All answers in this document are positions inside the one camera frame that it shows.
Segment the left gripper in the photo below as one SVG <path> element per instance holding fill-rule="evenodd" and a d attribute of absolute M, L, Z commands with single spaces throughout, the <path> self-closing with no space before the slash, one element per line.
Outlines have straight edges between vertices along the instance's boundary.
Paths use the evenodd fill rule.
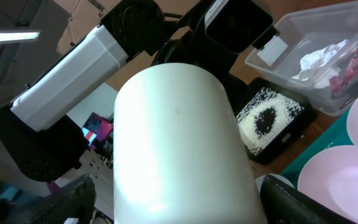
<path fill-rule="evenodd" d="M 247 84 L 230 73 L 236 59 L 236 54 L 207 37 L 204 23 L 199 22 L 194 31 L 188 30 L 180 39 L 168 40 L 152 64 L 187 63 L 207 70 L 221 82 L 234 114 L 238 114 L 245 105 Z"/>

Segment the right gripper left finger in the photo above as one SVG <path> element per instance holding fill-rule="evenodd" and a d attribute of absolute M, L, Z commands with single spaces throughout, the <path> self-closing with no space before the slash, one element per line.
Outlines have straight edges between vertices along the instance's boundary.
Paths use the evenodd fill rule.
<path fill-rule="evenodd" d="M 79 224 L 89 224 L 95 201 L 93 177 L 85 174 L 63 186 L 59 192 L 18 209 L 2 222 L 60 224 L 69 218 L 76 218 Z"/>

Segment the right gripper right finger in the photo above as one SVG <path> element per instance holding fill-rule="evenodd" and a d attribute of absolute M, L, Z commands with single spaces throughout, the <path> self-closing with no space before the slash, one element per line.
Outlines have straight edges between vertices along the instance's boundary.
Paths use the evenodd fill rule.
<path fill-rule="evenodd" d="M 260 198 L 270 224 L 352 223 L 283 182 L 268 182 L 263 185 Z"/>

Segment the pink bowl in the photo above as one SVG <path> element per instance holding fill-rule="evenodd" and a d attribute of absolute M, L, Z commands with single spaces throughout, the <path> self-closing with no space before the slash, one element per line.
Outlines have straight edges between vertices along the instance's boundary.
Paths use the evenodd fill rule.
<path fill-rule="evenodd" d="M 317 153 L 302 168 L 298 190 L 358 223 L 358 146 L 335 146 Z"/>

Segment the white cup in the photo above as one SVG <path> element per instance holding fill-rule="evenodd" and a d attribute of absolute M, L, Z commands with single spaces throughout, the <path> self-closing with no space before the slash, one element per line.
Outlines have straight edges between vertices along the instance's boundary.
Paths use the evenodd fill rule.
<path fill-rule="evenodd" d="M 116 223 L 266 223 L 226 92 L 185 63 L 149 67 L 114 105 Z"/>

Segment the red wrapper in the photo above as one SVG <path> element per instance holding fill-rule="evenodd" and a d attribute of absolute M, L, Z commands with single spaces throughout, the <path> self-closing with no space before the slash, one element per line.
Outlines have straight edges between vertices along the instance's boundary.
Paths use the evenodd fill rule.
<path fill-rule="evenodd" d="M 347 65 L 346 71 L 339 77 L 329 79 L 333 99 L 345 95 L 346 89 L 358 80 L 358 49 L 354 52 Z"/>

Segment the grey-white bowl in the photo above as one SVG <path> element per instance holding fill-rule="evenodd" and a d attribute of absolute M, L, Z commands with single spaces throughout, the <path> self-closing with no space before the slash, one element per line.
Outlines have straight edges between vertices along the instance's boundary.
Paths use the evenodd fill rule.
<path fill-rule="evenodd" d="M 268 182 L 277 183 L 277 182 L 283 182 L 284 184 L 287 184 L 288 186 L 292 187 L 293 189 L 295 186 L 284 176 L 279 174 L 265 174 L 255 179 L 255 183 L 257 186 L 257 190 L 261 192 L 262 186 L 267 185 Z"/>

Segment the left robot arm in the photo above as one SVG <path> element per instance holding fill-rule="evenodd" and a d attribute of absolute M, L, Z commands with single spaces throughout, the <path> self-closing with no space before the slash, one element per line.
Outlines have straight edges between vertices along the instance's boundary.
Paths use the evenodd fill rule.
<path fill-rule="evenodd" d="M 0 108 L 0 140 L 19 170 L 38 182 L 80 167 L 87 148 L 68 112 L 127 62 L 146 52 L 154 65 L 180 62 L 212 73 L 236 109 L 246 84 L 230 74 L 237 54 L 223 42 L 234 23 L 230 1 L 198 2 L 166 21 L 153 0 L 123 0 L 13 102 Z"/>

